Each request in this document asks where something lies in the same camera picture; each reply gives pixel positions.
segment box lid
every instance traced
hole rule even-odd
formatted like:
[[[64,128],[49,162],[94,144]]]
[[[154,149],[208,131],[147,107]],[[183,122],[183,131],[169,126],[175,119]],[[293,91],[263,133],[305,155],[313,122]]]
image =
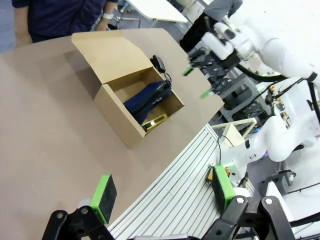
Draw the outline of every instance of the box lid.
[[[102,84],[153,67],[144,52],[127,40],[121,30],[74,33],[71,41]]]

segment metal slatted surface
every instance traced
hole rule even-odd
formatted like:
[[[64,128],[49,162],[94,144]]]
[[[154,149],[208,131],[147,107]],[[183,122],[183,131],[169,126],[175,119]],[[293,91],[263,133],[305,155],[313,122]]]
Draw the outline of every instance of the metal slatted surface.
[[[217,135],[206,125],[156,181],[112,224],[119,240],[188,234],[200,238],[218,218],[208,164],[219,154]]]

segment open cardboard box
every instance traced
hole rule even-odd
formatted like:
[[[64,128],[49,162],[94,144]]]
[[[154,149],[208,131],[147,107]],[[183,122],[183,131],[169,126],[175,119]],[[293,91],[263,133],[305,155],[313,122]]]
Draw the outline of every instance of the open cardboard box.
[[[133,147],[147,134],[152,134],[152,131],[145,132],[123,105],[148,84],[163,81],[144,52],[127,40],[121,31],[75,33],[72,43],[101,82],[94,98],[95,105],[127,147]],[[172,95],[162,100],[145,122],[162,114],[169,118],[183,106],[172,90]]]

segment wristwatch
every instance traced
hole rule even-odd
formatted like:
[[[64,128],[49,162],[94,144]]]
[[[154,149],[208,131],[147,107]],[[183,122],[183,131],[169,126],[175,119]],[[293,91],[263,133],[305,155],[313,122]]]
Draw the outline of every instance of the wristwatch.
[[[104,13],[102,15],[102,18],[103,19],[108,19],[108,20],[111,20],[113,18],[114,14],[107,14],[107,13]]]

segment bolt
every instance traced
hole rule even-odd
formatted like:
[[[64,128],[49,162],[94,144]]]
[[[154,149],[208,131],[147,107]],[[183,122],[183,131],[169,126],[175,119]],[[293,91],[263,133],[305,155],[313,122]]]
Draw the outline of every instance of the bolt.
[[[245,200],[242,197],[238,197],[235,201],[237,204],[243,204],[245,202]]]
[[[267,199],[265,200],[265,203],[266,203],[267,205],[271,205],[271,204],[272,204],[272,200],[271,200],[270,198],[267,198]]]
[[[64,214],[63,214],[62,212],[59,212],[59,213],[56,215],[56,217],[57,217],[58,219],[62,218],[63,216],[64,216]]]
[[[86,214],[88,212],[88,209],[86,207],[82,208],[81,209],[81,213],[82,214]]]

